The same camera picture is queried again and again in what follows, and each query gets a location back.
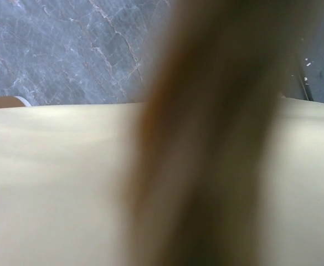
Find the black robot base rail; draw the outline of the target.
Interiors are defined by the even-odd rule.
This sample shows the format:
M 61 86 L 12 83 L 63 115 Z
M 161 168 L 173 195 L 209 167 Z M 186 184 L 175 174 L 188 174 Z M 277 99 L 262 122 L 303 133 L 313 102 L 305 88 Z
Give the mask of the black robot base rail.
M 291 77 L 291 88 L 287 97 L 324 103 L 324 17 L 316 33 L 303 42 L 299 72 Z

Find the single brown paper cup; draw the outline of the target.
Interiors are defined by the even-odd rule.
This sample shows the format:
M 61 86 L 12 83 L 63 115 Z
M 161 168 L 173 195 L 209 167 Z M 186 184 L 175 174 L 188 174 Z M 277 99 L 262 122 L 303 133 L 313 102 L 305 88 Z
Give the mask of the single brown paper cup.
M 31 104 L 21 96 L 0 96 L 0 109 L 29 106 L 31 106 Z

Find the brown paper bag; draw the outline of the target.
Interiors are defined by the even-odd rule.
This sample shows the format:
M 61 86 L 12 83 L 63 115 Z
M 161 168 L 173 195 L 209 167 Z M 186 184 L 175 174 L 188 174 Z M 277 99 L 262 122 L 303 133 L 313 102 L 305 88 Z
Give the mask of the brown paper bag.
M 126 265 L 140 104 L 0 109 L 0 265 Z M 324 104 L 283 98 L 262 174 L 264 265 L 324 265 Z

